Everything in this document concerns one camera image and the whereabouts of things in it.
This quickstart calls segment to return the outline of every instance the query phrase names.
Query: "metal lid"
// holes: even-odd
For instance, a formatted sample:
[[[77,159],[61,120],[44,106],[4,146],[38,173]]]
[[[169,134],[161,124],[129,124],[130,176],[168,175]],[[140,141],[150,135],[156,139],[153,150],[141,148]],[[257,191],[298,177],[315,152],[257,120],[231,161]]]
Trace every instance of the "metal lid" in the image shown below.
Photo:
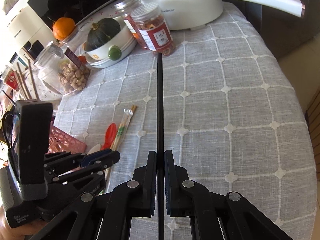
[[[159,14],[161,14],[159,6],[156,3],[151,2],[142,4],[133,10],[131,13],[131,18],[135,22],[140,22],[157,17]]]
[[[68,43],[70,42],[79,32],[79,28],[76,26],[75,29],[70,33],[66,38],[64,38],[62,41],[59,41],[60,43]]]
[[[118,0],[118,3],[114,4],[114,7],[116,8],[116,10],[121,10],[127,6],[133,5],[137,1],[140,0]]]
[[[36,60],[34,61],[34,65],[37,68],[43,67],[44,64],[50,60],[50,56],[58,56],[60,58],[64,57],[63,50],[57,45],[55,41],[50,41],[48,45],[40,52]]]

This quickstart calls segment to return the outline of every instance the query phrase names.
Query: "green knob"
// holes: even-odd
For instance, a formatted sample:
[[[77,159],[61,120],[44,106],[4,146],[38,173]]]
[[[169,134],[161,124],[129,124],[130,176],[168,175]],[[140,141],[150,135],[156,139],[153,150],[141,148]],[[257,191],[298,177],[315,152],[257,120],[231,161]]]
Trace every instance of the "green knob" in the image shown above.
[[[122,52],[118,46],[114,45],[109,48],[109,53],[108,53],[109,59],[118,60],[121,58],[121,55],[122,55]]]

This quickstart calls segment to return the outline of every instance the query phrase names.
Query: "white spoon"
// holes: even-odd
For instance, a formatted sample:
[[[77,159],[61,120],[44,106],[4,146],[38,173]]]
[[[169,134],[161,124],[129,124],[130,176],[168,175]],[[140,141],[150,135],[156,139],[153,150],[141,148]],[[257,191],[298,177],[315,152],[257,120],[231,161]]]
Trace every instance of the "white spoon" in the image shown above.
[[[101,145],[100,144],[97,144],[95,146],[93,146],[90,151],[87,153],[87,155],[91,154],[91,153],[95,153],[95,152],[98,152],[100,151],[101,149]]]

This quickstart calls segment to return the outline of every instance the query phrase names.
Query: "red label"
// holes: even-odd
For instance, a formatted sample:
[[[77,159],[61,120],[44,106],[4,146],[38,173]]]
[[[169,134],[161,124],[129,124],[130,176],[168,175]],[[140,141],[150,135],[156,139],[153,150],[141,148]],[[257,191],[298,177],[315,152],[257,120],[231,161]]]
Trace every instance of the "red label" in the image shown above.
[[[16,81],[16,78],[14,76],[13,70],[10,70],[4,80],[4,83],[7,84],[9,87],[11,87],[13,90],[18,91],[18,83]]]
[[[153,51],[166,49],[172,43],[172,37],[165,21],[152,30],[139,31],[149,49]]]

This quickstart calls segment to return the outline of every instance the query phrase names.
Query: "bottle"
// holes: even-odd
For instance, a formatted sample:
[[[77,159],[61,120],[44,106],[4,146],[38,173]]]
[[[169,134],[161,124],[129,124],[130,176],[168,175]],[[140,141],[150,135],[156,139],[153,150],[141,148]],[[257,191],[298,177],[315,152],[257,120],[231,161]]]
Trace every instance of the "bottle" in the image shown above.
[[[121,13],[122,19],[131,31],[132,35],[137,40],[138,44],[143,49],[149,49],[130,15],[131,12],[135,10],[137,7],[139,7],[141,4],[141,0],[118,0],[118,3],[114,4],[114,7],[118,12]]]
[[[171,55],[175,49],[169,28],[156,3],[141,4],[132,13],[140,34],[152,51]]]
[[[82,44],[84,44],[87,40],[87,33],[83,32],[81,28],[76,27],[72,33],[70,33],[65,39],[60,41],[61,44],[65,44],[68,48],[72,50],[72,52],[77,53],[77,56],[80,56],[77,51],[78,48],[82,48]]]
[[[52,93],[62,97],[83,90],[90,75],[88,69],[65,44],[51,41],[34,62],[38,78]]]
[[[1,76],[1,80],[13,90],[19,91],[19,86],[14,76],[14,71],[10,67],[6,66],[6,69]]]

